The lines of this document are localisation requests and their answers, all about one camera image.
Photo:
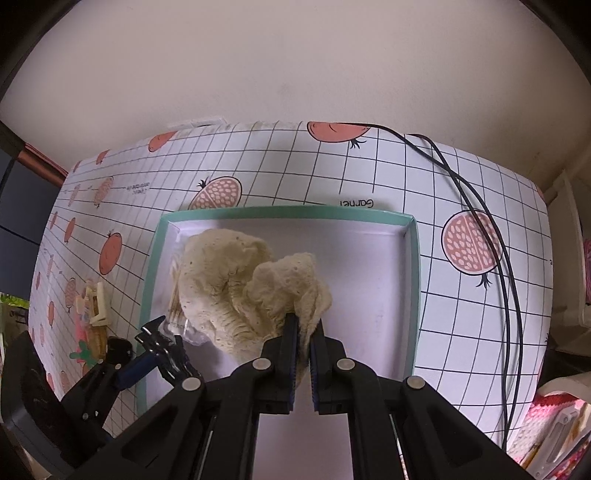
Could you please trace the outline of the white tray teal rim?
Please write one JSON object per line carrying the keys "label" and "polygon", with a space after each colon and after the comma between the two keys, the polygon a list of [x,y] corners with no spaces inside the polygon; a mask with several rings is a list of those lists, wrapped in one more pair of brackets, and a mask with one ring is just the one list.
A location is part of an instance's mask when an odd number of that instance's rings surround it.
{"label": "white tray teal rim", "polygon": [[[140,319],[168,311],[171,266],[190,237],[222,228],[259,237],[276,258],[314,255],[332,306],[325,334],[377,375],[401,380],[413,370],[420,314],[418,230],[411,216],[339,206],[276,206],[190,210],[161,219],[149,256]],[[294,411],[259,421],[256,479],[349,479],[348,421],[312,406],[311,381],[301,380]]]}

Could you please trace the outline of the cream plastic hair clip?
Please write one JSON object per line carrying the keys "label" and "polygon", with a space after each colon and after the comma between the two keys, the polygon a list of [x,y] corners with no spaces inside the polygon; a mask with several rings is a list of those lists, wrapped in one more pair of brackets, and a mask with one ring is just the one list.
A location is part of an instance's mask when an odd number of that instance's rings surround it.
{"label": "cream plastic hair clip", "polygon": [[87,283],[74,299],[75,311],[89,327],[106,327],[111,324],[105,286],[102,281]]}

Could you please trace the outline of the white shelf unit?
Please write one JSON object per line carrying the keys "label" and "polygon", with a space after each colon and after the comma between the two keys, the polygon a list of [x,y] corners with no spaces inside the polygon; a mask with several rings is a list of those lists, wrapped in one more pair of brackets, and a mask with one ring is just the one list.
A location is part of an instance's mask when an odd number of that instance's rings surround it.
{"label": "white shelf unit", "polygon": [[565,326],[590,327],[590,188],[563,171],[548,204],[553,255],[553,318]]}

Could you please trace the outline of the yellow snack packet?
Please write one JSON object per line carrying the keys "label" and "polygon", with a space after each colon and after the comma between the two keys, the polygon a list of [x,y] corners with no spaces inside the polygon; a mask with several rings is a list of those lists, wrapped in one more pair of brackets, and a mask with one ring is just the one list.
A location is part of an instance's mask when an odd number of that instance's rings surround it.
{"label": "yellow snack packet", "polygon": [[108,331],[106,326],[86,328],[87,346],[95,361],[104,360],[107,352]]}

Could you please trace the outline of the cotton swab bag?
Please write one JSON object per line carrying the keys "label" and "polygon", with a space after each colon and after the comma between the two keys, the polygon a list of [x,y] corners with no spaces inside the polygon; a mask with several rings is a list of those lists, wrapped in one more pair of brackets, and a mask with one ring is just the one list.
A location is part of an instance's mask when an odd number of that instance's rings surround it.
{"label": "cotton swab bag", "polygon": [[209,341],[209,338],[197,328],[193,327],[190,321],[185,317],[178,294],[178,279],[180,275],[181,259],[183,246],[176,247],[173,250],[170,265],[170,277],[172,282],[172,292],[166,315],[165,330],[172,334],[180,336],[185,342],[193,346],[201,346]]}

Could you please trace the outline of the cream lace cloth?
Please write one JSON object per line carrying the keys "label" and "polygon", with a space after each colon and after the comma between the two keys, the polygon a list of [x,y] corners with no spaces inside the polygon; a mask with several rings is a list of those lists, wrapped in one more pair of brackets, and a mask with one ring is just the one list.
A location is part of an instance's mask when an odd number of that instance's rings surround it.
{"label": "cream lace cloth", "polygon": [[332,293],[317,272],[315,256],[276,259],[269,244],[228,229],[208,229],[187,239],[178,294],[185,317],[218,350],[245,363],[298,318],[297,383],[308,368],[308,345]]}

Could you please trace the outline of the pink knitted fabric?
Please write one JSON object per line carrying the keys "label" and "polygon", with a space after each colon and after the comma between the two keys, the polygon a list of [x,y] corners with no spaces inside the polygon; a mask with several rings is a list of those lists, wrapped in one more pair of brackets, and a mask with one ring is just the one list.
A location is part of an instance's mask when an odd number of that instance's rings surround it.
{"label": "pink knitted fabric", "polygon": [[536,395],[508,450],[534,479],[569,479],[590,447],[590,404],[568,393]]}

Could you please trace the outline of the pomegranate grid tablecloth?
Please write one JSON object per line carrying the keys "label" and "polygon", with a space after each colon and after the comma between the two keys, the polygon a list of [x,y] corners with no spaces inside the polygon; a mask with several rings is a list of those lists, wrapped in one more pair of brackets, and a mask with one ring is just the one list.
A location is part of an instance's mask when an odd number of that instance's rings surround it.
{"label": "pomegranate grid tablecloth", "polygon": [[415,369],[510,447],[547,345],[549,218],[529,179],[384,127],[276,122],[172,130],[78,162],[49,208],[29,332],[57,395],[89,369],[69,358],[73,302],[106,287],[110,334],[131,338],[156,227],[190,207],[339,205],[411,215],[421,260]]}

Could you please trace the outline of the green paper figure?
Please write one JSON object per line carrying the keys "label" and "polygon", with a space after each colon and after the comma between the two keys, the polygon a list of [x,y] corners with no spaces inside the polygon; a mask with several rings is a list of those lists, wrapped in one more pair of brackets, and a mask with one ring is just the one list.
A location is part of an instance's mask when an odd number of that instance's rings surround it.
{"label": "green paper figure", "polygon": [[77,363],[81,363],[87,368],[92,368],[97,363],[87,342],[84,340],[78,341],[76,350],[69,353],[69,358],[75,360]]}

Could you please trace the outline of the black skeleton hand toy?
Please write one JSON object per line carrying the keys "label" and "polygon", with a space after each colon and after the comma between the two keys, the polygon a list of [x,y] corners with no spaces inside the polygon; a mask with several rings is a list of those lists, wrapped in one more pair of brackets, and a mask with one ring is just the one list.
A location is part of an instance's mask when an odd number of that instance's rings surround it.
{"label": "black skeleton hand toy", "polygon": [[188,378],[202,379],[184,349],[183,340],[178,335],[166,336],[162,327],[166,317],[161,315],[145,323],[135,335],[139,345],[155,360],[162,378],[172,386],[183,383]]}

